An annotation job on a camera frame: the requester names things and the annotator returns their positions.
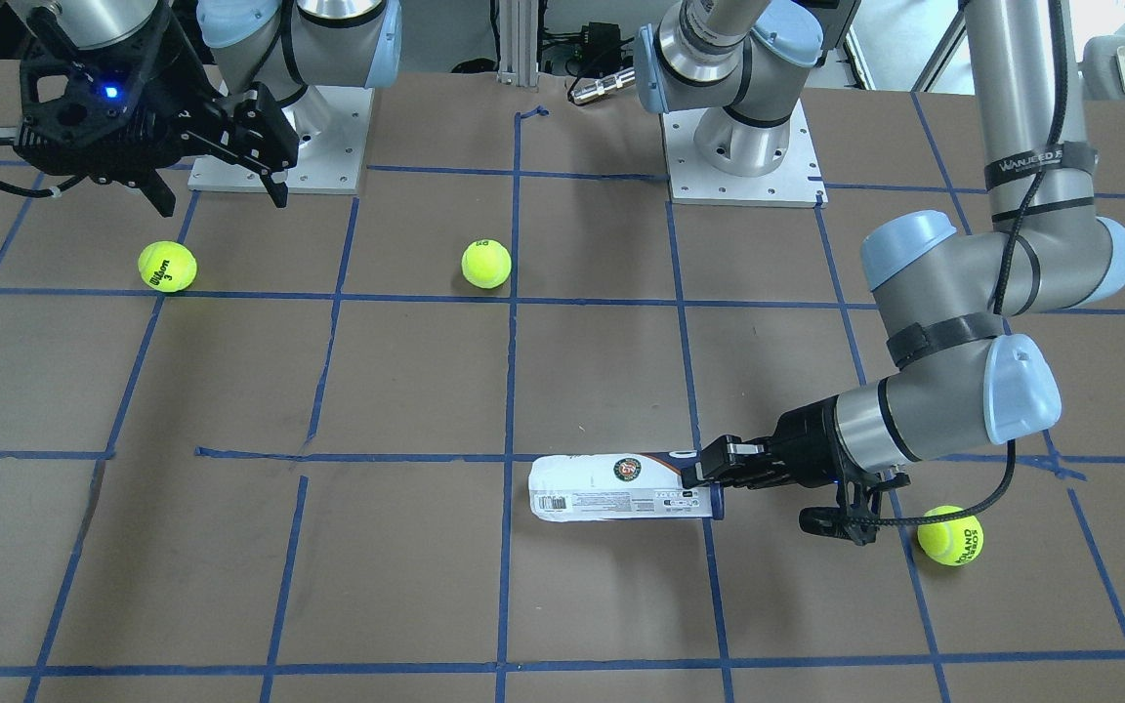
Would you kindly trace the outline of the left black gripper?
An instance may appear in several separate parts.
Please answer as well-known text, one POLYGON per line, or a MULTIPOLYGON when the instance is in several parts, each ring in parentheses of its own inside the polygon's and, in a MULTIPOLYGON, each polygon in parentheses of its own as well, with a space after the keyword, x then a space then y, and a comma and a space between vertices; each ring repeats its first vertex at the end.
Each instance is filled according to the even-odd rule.
POLYGON ((782 414, 772 441, 722 435, 700 451, 695 465, 682 470, 682 485, 688 489, 701 485, 760 489, 782 483, 835 490, 834 506, 800 511, 799 526, 808 534, 867 546, 881 528, 907 525, 901 517, 884 516, 881 508, 884 495, 909 484, 909 476, 893 468, 867 471, 855 461, 842 440, 836 396, 782 414))

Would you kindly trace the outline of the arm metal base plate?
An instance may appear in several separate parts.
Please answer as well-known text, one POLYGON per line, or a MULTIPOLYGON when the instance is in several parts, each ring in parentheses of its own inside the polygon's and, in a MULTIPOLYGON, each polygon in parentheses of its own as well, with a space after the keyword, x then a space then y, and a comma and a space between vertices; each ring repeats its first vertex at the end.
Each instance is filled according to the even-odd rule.
POLYGON ((670 199, 680 204, 812 208, 826 188, 803 103, 767 130, 721 107, 662 115, 670 199))
MULTIPOLYGON (((310 85, 297 103, 284 108, 300 138, 299 164, 273 178, 291 195, 357 193, 375 94, 356 85, 310 85)), ((187 186, 195 191, 266 192, 262 178, 214 156, 196 157, 187 186)))

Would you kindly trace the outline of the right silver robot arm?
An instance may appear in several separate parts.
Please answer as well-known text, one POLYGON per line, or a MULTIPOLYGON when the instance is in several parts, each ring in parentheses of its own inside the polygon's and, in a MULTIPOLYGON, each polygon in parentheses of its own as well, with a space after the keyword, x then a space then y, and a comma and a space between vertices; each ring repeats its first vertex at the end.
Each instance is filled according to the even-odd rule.
POLYGON ((400 66, 396 1, 201 1, 214 84, 166 1, 14 1, 34 35, 20 65, 22 160, 176 208, 162 170, 199 191, 353 195, 376 89, 400 66))

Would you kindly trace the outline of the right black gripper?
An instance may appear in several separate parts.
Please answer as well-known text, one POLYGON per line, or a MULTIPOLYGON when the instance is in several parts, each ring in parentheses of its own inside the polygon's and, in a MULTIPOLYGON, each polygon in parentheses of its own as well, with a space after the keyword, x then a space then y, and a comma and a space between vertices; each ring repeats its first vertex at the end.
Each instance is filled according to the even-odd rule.
POLYGON ((298 165, 299 137, 264 83, 218 94, 170 10, 21 10, 32 46, 20 63, 14 148, 54 177, 116 180, 161 217, 176 193, 159 169, 210 155, 253 173, 276 208, 298 165))

